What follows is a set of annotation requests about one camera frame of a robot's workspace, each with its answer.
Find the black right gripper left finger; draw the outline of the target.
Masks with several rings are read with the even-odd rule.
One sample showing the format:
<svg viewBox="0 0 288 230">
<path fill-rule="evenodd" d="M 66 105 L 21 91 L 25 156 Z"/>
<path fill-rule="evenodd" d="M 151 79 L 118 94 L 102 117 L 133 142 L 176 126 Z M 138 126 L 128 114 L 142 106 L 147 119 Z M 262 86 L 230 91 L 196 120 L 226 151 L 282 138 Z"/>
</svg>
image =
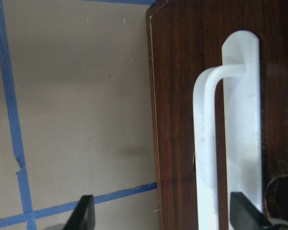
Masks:
<svg viewBox="0 0 288 230">
<path fill-rule="evenodd" d="M 83 195 L 64 225 L 64 230 L 94 230 L 96 226 L 93 195 Z"/>
</svg>

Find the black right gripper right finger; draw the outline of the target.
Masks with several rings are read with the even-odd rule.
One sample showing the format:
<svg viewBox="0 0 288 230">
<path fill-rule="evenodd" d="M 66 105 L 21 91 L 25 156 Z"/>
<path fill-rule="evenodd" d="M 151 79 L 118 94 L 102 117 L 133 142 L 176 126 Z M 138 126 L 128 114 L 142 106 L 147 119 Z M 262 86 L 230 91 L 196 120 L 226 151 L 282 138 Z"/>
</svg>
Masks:
<svg viewBox="0 0 288 230">
<path fill-rule="evenodd" d="M 234 230 L 269 230 L 272 227 L 242 192 L 230 193 L 229 221 Z"/>
</svg>

